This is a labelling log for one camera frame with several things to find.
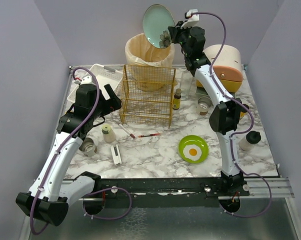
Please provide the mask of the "light blue flower plate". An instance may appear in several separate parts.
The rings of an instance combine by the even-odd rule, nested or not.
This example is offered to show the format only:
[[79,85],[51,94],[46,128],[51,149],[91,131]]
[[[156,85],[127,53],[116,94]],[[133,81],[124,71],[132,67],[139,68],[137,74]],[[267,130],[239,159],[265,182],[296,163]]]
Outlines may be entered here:
[[157,49],[166,49],[172,44],[169,27],[175,22],[171,12],[161,4],[151,5],[143,15],[143,32],[148,42]]

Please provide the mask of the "green fried egg plate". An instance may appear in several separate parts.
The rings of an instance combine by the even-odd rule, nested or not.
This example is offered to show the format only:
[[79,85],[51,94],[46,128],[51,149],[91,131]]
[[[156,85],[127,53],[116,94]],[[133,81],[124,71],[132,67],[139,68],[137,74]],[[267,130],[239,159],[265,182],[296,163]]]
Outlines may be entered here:
[[178,144],[178,153],[181,158],[191,164],[204,162],[209,155],[207,142],[197,135],[187,135]]

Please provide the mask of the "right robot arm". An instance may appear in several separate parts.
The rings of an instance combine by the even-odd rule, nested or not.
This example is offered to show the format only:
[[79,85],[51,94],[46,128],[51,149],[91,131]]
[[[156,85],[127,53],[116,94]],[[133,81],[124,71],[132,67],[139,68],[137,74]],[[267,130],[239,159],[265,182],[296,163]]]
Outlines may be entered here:
[[233,134],[240,120],[241,100],[234,98],[222,85],[213,69],[213,63],[204,53],[205,30],[194,26],[169,26],[171,41],[179,44],[188,71],[202,84],[214,106],[209,125],[219,140],[222,170],[219,190],[229,193],[245,184],[244,174],[236,166],[238,154]]

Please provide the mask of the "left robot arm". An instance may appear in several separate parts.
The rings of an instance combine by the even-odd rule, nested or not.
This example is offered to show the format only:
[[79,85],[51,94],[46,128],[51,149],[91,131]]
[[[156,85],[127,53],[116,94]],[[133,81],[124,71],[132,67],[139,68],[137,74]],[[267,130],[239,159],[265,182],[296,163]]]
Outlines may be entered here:
[[71,205],[97,190],[100,176],[87,171],[66,187],[62,183],[73,157],[94,128],[94,121],[122,107],[110,84],[104,85],[103,89],[108,99],[96,85],[80,85],[73,110],[68,110],[59,119],[53,147],[43,169],[28,192],[20,192],[15,200],[30,219],[59,226]]

